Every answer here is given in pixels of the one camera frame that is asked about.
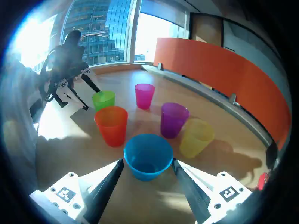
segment glass building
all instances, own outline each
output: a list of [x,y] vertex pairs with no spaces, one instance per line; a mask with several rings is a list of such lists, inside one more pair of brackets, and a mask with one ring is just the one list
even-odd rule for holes
[[75,0],[63,27],[63,40],[77,29],[83,60],[89,65],[124,61],[131,0]]

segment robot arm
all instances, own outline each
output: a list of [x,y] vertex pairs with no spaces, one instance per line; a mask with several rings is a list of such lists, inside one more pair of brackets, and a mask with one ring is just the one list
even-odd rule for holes
[[[123,166],[123,159],[119,159],[82,177],[70,172],[46,191],[35,191],[30,197],[61,224],[97,224]],[[252,193],[227,172],[213,176],[177,159],[172,168],[198,224],[218,222]]]

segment plastic cup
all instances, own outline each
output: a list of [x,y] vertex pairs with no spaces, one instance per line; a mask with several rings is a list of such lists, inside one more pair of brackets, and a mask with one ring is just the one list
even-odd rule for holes
[[119,147],[124,143],[127,120],[128,112],[119,106],[108,106],[95,114],[95,123],[111,147]]
[[187,158],[197,156],[214,139],[214,130],[205,121],[190,119],[180,144],[180,152]]
[[147,110],[151,106],[155,87],[150,84],[137,84],[135,86],[137,107]]
[[101,91],[95,93],[92,96],[92,102],[95,106],[96,111],[101,110],[107,106],[114,106],[115,104],[115,93],[112,91]]
[[164,138],[155,134],[141,134],[127,142],[124,159],[137,179],[150,181],[171,165],[173,151]]
[[162,106],[161,134],[167,139],[178,136],[190,112],[178,103],[165,103]]

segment blue cup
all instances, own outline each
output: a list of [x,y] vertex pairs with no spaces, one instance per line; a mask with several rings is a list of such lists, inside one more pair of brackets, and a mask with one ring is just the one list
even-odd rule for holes
[[124,159],[137,179],[150,181],[171,165],[173,151],[164,138],[155,134],[141,134],[127,142]]

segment yellow cup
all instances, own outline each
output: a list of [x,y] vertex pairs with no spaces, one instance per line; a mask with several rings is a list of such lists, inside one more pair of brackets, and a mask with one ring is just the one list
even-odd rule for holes
[[187,158],[197,156],[214,139],[214,130],[205,121],[190,119],[180,144],[180,152]]

